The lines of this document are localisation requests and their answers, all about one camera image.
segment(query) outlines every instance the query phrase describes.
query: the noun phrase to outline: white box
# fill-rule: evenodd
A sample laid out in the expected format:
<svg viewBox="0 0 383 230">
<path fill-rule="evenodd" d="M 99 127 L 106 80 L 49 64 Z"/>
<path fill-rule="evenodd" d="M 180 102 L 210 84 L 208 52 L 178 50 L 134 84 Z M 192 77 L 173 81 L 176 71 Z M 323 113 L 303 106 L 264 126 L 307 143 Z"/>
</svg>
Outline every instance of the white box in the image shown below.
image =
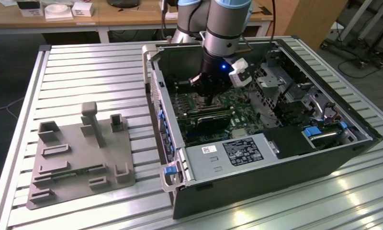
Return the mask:
<svg viewBox="0 0 383 230">
<path fill-rule="evenodd" d="M 90 2 L 75 2 L 71 13 L 74 16 L 91 17 L 94 13 L 93 4 Z"/>
<path fill-rule="evenodd" d="M 43 16 L 42 5 L 35 1 L 17 1 L 22 17 Z"/>
<path fill-rule="evenodd" d="M 340 25 L 339 23 L 334 22 L 330 32 L 327 33 L 326 38 L 331 39 L 332 41 L 336 40 L 336 38 L 339 37 L 342 30 L 344 29 L 343 25 Z"/>
<path fill-rule="evenodd" d="M 73 20 L 74 17 L 71 16 L 70 8 L 61 4 L 51 4 L 45 7 L 45 21 L 54 22 L 54 21 L 65 21 Z"/>
</svg>

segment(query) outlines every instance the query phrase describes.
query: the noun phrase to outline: white sticker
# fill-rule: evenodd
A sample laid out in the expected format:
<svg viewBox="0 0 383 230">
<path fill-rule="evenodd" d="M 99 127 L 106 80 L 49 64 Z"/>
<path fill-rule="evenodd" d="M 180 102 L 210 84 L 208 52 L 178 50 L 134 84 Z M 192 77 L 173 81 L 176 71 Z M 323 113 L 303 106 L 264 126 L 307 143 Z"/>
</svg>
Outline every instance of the white sticker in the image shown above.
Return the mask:
<svg viewBox="0 0 383 230">
<path fill-rule="evenodd" d="M 215 145 L 202 147 L 203 154 L 216 152 Z"/>
<path fill-rule="evenodd" d="M 94 25 L 95 23 L 77 23 L 77 25 Z"/>
</svg>

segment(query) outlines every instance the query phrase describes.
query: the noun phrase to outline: aluminum extrusion table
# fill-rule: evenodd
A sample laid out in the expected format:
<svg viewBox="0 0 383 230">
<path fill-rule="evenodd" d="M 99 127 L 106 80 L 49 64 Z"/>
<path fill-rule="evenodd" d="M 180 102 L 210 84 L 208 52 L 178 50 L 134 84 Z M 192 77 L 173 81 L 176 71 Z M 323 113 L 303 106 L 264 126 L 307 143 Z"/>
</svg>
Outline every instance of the aluminum extrusion table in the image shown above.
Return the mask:
<svg viewBox="0 0 383 230">
<path fill-rule="evenodd" d="M 282 38 L 383 135 L 383 112 L 300 40 Z M 0 230 L 31 229 L 383 229 L 383 142 L 330 176 L 179 220 L 159 184 L 159 158 L 142 82 L 142 43 L 53 46 L 38 52 L 0 179 Z M 127 118 L 137 183 L 35 210 L 25 208 L 37 126 L 79 122 L 79 103 L 97 118 Z"/>
</svg>

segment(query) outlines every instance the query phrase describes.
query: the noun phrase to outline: green circuit board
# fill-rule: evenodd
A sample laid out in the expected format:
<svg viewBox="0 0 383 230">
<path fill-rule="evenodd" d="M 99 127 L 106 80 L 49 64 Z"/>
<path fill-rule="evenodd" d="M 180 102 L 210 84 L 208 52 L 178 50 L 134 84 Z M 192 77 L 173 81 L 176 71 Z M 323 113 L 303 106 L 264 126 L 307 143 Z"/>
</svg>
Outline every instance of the green circuit board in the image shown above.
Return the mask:
<svg viewBox="0 0 383 230">
<path fill-rule="evenodd" d="M 216 95 L 210 106 L 204 106 L 199 100 L 196 93 L 171 95 L 176 122 L 187 147 L 235 138 L 232 130 L 239 130 L 239 133 L 246 135 L 263 130 L 260 119 L 240 89 L 230 89 Z M 212 118 L 222 120 L 214 123 Z M 206 121 L 204 126 L 210 129 L 198 129 L 202 121 Z"/>
</svg>

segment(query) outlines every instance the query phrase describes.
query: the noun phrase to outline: metal bracket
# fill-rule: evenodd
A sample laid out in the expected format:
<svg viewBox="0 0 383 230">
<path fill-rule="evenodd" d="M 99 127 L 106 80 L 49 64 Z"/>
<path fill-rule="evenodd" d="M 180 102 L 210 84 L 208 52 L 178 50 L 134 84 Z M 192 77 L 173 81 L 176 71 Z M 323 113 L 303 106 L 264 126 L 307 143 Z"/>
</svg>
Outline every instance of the metal bracket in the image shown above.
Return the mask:
<svg viewBox="0 0 383 230">
<path fill-rule="evenodd" d="M 143 64 L 143 83 L 147 84 L 147 61 L 158 53 L 155 44 L 142 46 L 142 64 Z"/>
</svg>

